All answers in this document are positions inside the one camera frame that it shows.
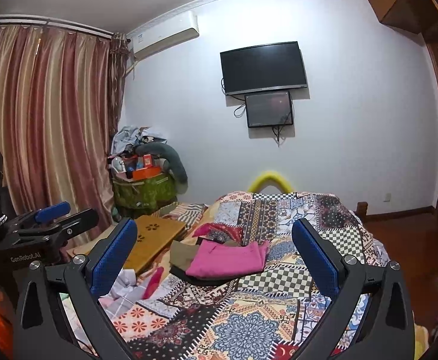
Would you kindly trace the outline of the green storage bag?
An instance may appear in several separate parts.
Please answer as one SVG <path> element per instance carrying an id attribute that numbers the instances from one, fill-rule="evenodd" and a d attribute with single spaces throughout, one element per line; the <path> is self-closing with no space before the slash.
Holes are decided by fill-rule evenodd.
<path id="1" fill-rule="evenodd" d="M 138 181 L 114 178 L 113 192 L 118 206 L 132 210 L 155 211 L 177 200 L 173 178 L 164 173 Z"/>

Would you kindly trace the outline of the wooden lap desk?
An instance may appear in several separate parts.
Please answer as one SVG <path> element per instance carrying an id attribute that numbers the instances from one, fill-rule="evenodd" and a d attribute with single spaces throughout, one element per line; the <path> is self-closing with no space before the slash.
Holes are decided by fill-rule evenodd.
<path id="1" fill-rule="evenodd" d="M 172 241 L 182 239 L 187 232 L 186 224 L 175 219 L 143 215 L 134 222 L 137 226 L 136 242 L 123 267 L 134 269 L 137 275 L 145 272 Z"/>

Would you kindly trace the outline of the orange box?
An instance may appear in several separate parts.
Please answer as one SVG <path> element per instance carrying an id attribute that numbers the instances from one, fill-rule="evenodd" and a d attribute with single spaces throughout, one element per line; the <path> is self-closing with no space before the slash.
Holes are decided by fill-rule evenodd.
<path id="1" fill-rule="evenodd" d="M 161 168 L 159 166 L 144 167 L 136 169 L 131 173 L 132 180 L 134 181 L 147 180 L 159 174 L 161 174 Z"/>

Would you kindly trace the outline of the grey neck pillow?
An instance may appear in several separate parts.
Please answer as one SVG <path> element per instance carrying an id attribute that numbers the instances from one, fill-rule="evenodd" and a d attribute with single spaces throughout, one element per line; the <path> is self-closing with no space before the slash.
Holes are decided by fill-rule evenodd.
<path id="1" fill-rule="evenodd" d="M 184 194 L 188 188 L 187 171 L 178 152 L 170 145 L 152 142 L 135 147 L 139 156 L 152 155 L 163 160 L 163 171 L 172 176 L 178 194 Z"/>

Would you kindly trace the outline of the white crumpled cloth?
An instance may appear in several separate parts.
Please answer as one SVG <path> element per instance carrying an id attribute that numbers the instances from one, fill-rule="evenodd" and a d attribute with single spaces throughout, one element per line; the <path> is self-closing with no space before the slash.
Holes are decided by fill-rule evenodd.
<path id="1" fill-rule="evenodd" d="M 113 320 L 129 311 L 143 297 L 147 285 L 148 280 L 143 283 L 133 269 L 121 269 L 109 292 L 99 298 L 99 303 Z"/>

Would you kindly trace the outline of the white air conditioner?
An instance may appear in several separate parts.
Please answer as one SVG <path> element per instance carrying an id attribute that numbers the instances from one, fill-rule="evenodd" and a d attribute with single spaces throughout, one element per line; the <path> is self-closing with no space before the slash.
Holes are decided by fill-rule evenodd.
<path id="1" fill-rule="evenodd" d="M 198 38 L 200 35 L 196 15 L 186 11 L 165 19 L 132 35 L 135 61 L 144 60 L 164 50 Z"/>

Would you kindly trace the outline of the striped pink beige curtain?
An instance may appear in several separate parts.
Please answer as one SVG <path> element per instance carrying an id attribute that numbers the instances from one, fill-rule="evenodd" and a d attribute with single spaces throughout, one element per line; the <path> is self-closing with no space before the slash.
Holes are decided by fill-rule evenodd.
<path id="1" fill-rule="evenodd" d="M 111 39 L 33 25 L 0 25 L 0 150 L 15 211 L 68 202 L 92 208 L 96 227 L 69 247 L 97 238 L 112 222 L 107 170 L 124 94 L 125 37 Z"/>

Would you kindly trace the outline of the small black wall monitor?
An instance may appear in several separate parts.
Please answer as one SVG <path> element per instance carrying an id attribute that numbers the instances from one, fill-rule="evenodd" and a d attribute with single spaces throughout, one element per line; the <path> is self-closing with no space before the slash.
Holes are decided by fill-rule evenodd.
<path id="1" fill-rule="evenodd" d="M 248 94 L 245 97 L 249 128 L 281 127 L 294 124 L 291 95 L 288 91 Z"/>

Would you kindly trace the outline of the large black wall television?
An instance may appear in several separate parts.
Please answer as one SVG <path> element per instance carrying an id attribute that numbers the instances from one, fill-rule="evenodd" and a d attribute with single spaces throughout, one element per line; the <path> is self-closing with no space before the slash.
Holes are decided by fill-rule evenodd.
<path id="1" fill-rule="evenodd" d="M 249 46 L 220 53 L 226 94 L 249 94 L 308 86 L 296 41 Z"/>

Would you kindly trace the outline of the patchwork patterned bed cover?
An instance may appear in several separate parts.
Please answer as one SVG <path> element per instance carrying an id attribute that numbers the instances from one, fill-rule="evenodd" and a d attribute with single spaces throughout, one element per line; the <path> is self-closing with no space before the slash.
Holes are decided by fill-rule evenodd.
<path id="1" fill-rule="evenodd" d="M 241 244 L 213 242 L 269 240 L 263 271 L 205 283 L 173 267 L 168 247 L 150 271 L 136 275 L 148 281 L 143 297 L 110 322 L 137 359 L 289 359 L 330 305 L 292 241 L 298 219 L 307 219 L 341 254 L 373 266 L 389 262 L 383 244 L 332 194 L 232 192 L 181 243 L 209 240 L 193 236 L 205 223 L 241 227 Z"/>

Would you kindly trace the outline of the red patterned cloth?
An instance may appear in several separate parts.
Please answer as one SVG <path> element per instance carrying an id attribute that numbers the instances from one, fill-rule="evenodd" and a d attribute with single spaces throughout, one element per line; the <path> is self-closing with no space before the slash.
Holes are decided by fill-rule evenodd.
<path id="1" fill-rule="evenodd" d="M 195 229 L 194 237 L 205 237 L 209 240 L 225 243 L 234 241 L 242 243 L 243 229 L 237 226 L 231 226 L 224 223 L 204 223 Z"/>

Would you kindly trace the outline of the yellow foam tube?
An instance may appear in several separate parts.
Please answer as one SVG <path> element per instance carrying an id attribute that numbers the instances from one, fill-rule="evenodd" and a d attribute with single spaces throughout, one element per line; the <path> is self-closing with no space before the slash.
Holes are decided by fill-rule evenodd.
<path id="1" fill-rule="evenodd" d="M 257 178 L 252 181 L 247 191 L 249 191 L 249 193 L 258 194 L 266 186 L 270 185 L 274 185 L 282 194 L 294 193 L 294 188 L 291 183 L 283 175 L 275 171 L 260 173 Z"/>

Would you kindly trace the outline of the olive green folded garment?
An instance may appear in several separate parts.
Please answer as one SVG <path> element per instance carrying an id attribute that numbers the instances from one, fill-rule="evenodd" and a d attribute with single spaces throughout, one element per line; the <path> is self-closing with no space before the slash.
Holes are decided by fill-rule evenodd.
<path id="1" fill-rule="evenodd" d="M 199 244 L 191 245 L 173 241 L 170 247 L 170 264 L 182 271 L 186 271 L 197 255 L 199 248 Z"/>

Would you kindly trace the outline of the pink pants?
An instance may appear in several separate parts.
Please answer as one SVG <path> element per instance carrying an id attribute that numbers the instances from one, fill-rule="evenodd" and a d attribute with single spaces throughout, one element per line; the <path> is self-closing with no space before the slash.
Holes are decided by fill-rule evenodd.
<path id="1" fill-rule="evenodd" d="M 186 274 L 201 280 L 235 279 L 262 272 L 270 245 L 269 240 L 246 246 L 229 246 L 204 240 Z"/>

